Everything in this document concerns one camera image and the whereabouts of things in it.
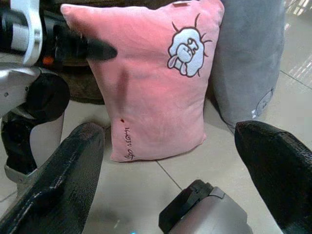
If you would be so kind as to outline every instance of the white floor tile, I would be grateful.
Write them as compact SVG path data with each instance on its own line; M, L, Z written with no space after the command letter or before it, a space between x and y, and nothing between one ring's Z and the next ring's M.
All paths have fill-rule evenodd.
M281 70L312 88L312 0L298 0L286 14Z
M110 161L109 140L106 145L99 184L83 234L162 233L158 227L159 213L180 189L155 161Z
M261 120L292 132L312 147L312 90L280 73L276 93ZM233 135L208 101L205 110L207 140L187 155L160 161L182 188L202 179L223 189L248 214L255 234L279 234L269 210L241 161Z
M110 126L110 119L105 105L93 105L70 101L65 111L62 140L80 124L97 123L103 127Z
M16 197L17 197L17 192L14 192L14 193L10 194L5 200L2 200L0 202L0 219L1 219L1 217L3 217L5 215L6 210L15 201Z
M280 73L273 99L260 120L289 131L312 149L312 89Z

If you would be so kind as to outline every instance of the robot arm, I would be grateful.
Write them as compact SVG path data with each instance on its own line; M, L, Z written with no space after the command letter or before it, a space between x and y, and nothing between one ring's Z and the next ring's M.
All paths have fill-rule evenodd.
M58 147L69 102L64 80L40 67L117 56L114 47L72 32L62 16L41 11L39 3L11 0L11 8L0 9L0 52L23 57L20 66L0 63L1 136L8 155L5 171L18 184Z
M0 9L0 52L23 56L23 64L51 67L86 58L107 60L117 50L69 29L63 16L42 11L39 0L11 0Z

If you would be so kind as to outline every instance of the gray plastic part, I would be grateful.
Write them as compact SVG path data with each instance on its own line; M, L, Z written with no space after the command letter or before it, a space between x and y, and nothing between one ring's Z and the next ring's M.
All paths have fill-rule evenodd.
M29 144L37 167L41 167L57 149L60 143L64 114L57 120L35 126Z
M195 205L170 234L252 234L246 212L221 189Z
M4 171L6 176L13 182L17 183L17 184L23 184L24 181L29 178L30 176L32 176L37 169L35 169L33 172L25 175L21 172L18 172L10 167L8 167L7 165L4 166Z
M26 102L28 87L40 74L41 70L36 67L0 64L0 118Z

